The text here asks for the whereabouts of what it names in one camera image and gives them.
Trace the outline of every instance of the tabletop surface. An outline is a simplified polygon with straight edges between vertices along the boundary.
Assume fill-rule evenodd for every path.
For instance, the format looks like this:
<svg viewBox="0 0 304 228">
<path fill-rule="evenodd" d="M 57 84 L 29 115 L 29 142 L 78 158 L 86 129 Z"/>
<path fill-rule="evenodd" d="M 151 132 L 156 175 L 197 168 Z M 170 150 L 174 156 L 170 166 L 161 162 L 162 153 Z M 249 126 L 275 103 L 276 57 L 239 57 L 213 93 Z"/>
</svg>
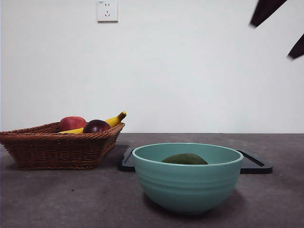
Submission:
<svg viewBox="0 0 304 228">
<path fill-rule="evenodd" d="M 229 198 L 202 215 L 181 216 L 151 201 L 136 173 L 117 170 L 129 147 L 194 142 L 230 147 L 273 164 L 241 174 Z M 1 148 L 1 228 L 301 228 L 304 134 L 121 133 L 93 170 L 19 170 Z"/>
</svg>

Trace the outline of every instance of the wall outlet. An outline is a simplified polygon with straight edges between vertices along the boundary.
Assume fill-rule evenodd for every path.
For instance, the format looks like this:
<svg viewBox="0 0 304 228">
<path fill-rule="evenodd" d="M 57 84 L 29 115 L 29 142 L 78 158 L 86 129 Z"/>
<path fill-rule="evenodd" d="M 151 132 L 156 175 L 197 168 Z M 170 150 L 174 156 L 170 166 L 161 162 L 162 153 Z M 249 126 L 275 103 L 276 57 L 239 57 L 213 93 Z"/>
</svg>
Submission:
<svg viewBox="0 0 304 228">
<path fill-rule="evenodd" d="M 118 22 L 118 0 L 100 0 L 97 3 L 98 22 Z"/>
</svg>

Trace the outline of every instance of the wicker basket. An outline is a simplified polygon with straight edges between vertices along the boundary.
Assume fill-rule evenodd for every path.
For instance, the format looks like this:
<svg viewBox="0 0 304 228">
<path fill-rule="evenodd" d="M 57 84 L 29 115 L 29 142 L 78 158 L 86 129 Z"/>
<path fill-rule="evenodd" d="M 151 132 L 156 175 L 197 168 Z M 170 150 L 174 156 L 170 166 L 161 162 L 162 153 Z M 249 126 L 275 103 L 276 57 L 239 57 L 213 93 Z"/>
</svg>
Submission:
<svg viewBox="0 0 304 228">
<path fill-rule="evenodd" d="M 102 133 L 58 133 L 58 124 L 0 132 L 0 143 L 21 169 L 94 169 L 114 148 L 124 127 L 120 123 Z"/>
</svg>

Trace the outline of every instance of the bowl rim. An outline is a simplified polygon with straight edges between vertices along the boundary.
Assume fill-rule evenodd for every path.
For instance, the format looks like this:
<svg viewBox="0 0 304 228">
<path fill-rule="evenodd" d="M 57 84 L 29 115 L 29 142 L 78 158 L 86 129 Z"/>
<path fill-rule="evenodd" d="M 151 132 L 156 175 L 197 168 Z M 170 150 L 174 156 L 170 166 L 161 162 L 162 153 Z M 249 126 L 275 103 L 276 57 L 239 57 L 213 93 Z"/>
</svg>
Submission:
<svg viewBox="0 0 304 228">
<path fill-rule="evenodd" d="M 223 148 L 223 149 L 228 149 L 228 150 L 231 150 L 237 154 L 240 155 L 240 157 L 236 160 L 233 160 L 233 161 L 228 161 L 228 162 L 223 162 L 223 163 L 215 163 L 215 164 L 206 164 L 206 165 L 190 165 L 190 164 L 175 164 L 175 163 L 166 163 L 166 162 L 161 162 L 161 161 L 153 161 L 153 160 L 149 160 L 149 159 L 146 159 L 146 158 L 142 158 L 140 156 L 138 156 L 136 153 L 137 150 L 141 149 L 141 148 L 144 148 L 144 147 L 150 147 L 150 146 L 155 146 L 155 145 L 165 145 L 165 144 L 192 144 L 192 145 L 207 145 L 207 146 L 213 146 L 213 147 L 219 147 L 219 148 Z M 244 156 L 241 152 L 237 151 L 237 150 L 234 150 L 234 149 L 231 149 L 229 147 L 225 147 L 225 146 L 219 146 L 219 145 L 213 145 L 213 144 L 205 144 L 205 143 L 198 143 L 198 142 L 163 142 L 163 143 L 153 143 L 153 144 L 148 144 L 148 145 L 144 145 L 144 146 L 139 146 L 137 148 L 135 148 L 133 151 L 132 151 L 132 155 L 139 159 L 139 160 L 142 160 L 142 161 L 145 161 L 145 162 L 151 162 L 151 163 L 156 163 L 156 164 L 161 164 L 161 165 L 169 165 L 169 166 L 187 166 L 187 167 L 208 167 L 208 166 L 221 166 L 221 165 L 229 165 L 229 164 L 233 164 L 233 163 L 237 163 L 241 160 L 243 160 Z"/>
</svg>

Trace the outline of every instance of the plum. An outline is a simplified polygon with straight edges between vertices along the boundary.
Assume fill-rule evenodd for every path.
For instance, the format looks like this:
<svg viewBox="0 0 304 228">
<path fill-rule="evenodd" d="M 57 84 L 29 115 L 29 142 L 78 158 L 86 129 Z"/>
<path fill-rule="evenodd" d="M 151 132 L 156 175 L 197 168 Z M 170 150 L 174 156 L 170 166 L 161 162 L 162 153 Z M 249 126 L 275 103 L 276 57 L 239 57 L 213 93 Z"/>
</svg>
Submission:
<svg viewBox="0 0 304 228">
<path fill-rule="evenodd" d="M 110 129 L 110 125 L 103 120 L 91 120 L 84 127 L 83 133 L 103 132 Z"/>
</svg>

